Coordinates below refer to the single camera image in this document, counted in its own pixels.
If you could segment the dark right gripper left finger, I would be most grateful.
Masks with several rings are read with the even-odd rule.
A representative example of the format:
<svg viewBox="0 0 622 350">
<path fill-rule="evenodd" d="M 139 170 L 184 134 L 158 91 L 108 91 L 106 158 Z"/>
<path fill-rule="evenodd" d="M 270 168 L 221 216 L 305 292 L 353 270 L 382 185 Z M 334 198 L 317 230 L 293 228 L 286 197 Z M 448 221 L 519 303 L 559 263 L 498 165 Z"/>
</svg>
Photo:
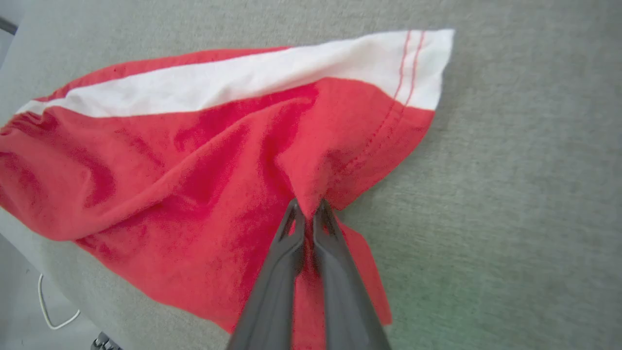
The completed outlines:
<svg viewBox="0 0 622 350">
<path fill-rule="evenodd" d="M 292 348 L 294 286 L 304 265 L 304 241 L 305 217 L 293 199 L 229 339 L 229 350 Z"/>
</svg>

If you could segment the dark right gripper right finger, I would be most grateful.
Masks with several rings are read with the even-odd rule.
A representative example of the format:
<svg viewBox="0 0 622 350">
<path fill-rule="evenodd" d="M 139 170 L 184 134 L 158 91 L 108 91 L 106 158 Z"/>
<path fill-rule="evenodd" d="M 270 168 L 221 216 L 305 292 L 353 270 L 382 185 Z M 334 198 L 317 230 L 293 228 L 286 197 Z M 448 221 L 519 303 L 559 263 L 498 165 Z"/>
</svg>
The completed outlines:
<svg viewBox="0 0 622 350">
<path fill-rule="evenodd" d="M 322 199 L 312 219 L 313 250 L 324 289 L 325 348 L 390 350 L 384 328 L 345 242 Z"/>
</svg>

